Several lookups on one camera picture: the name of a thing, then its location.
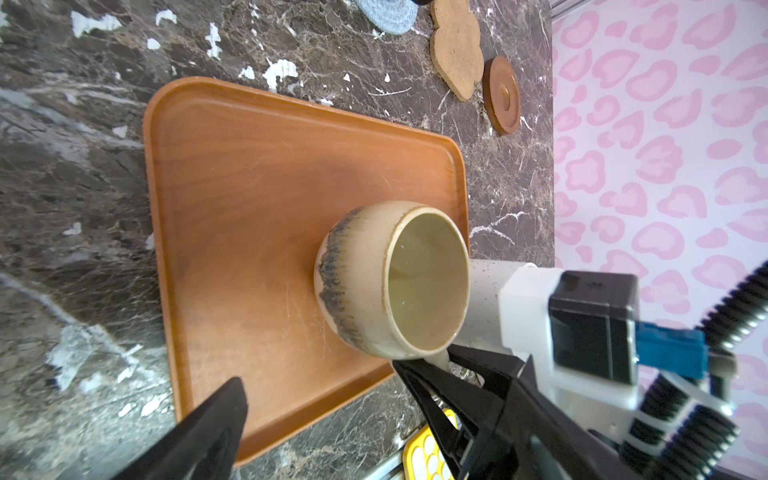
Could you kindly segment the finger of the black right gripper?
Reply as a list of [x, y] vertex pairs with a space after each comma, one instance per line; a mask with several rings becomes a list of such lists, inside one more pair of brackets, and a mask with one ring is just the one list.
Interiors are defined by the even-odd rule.
[[450, 361], [475, 372], [485, 381], [500, 384], [518, 378], [526, 362], [514, 356], [460, 345], [448, 347]]
[[481, 386], [423, 359], [393, 362], [435, 436], [456, 479], [508, 479], [510, 443], [496, 431], [510, 375], [476, 359], [459, 364], [483, 379]]

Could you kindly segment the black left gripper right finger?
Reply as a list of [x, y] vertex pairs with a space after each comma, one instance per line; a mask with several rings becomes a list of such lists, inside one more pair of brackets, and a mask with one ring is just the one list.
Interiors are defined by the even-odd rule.
[[633, 470], [546, 398], [514, 359], [500, 416], [500, 435], [511, 444], [514, 479], [637, 479]]

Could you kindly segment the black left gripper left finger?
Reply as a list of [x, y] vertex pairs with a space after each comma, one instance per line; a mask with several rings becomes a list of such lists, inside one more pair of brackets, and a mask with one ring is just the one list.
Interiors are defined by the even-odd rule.
[[117, 479], [228, 479], [248, 413], [242, 379], [232, 377]]

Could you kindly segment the beige ceramic mug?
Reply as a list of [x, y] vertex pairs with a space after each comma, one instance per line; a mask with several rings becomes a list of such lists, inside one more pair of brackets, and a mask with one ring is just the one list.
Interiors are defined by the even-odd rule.
[[390, 361], [443, 370], [470, 300], [468, 247], [443, 211], [412, 201], [356, 208], [323, 239], [317, 304], [347, 345]]

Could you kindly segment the brown wooden round coaster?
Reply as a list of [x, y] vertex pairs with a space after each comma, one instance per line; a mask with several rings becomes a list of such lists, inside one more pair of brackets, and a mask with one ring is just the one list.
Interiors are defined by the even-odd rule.
[[519, 83], [509, 60], [496, 56], [485, 63], [483, 100], [489, 120], [499, 135], [516, 132], [520, 126]]

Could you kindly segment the cork flower shaped coaster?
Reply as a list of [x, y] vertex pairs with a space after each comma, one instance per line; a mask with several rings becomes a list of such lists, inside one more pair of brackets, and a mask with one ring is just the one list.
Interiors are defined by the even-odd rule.
[[457, 99], [468, 101], [484, 71], [479, 22], [467, 0], [435, 0], [430, 10], [433, 65]]

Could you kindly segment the grey blue woven coaster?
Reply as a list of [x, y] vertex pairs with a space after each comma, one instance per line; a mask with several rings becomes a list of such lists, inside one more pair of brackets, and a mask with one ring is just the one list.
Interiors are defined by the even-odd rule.
[[403, 35], [414, 25], [419, 5], [411, 0], [356, 0], [359, 9], [378, 30]]

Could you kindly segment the white speckled mug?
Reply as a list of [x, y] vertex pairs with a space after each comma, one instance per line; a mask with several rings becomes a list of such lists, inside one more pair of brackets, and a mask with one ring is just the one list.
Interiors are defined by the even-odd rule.
[[535, 267], [529, 262], [471, 259], [469, 304], [454, 344], [512, 355], [502, 344], [498, 296], [517, 270]]

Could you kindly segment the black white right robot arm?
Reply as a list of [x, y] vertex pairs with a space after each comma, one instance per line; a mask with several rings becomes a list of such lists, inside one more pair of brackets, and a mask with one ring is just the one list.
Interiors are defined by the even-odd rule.
[[458, 344], [394, 367], [454, 479], [726, 479], [735, 346], [767, 318], [755, 269], [692, 329], [643, 321], [634, 275], [477, 260]]

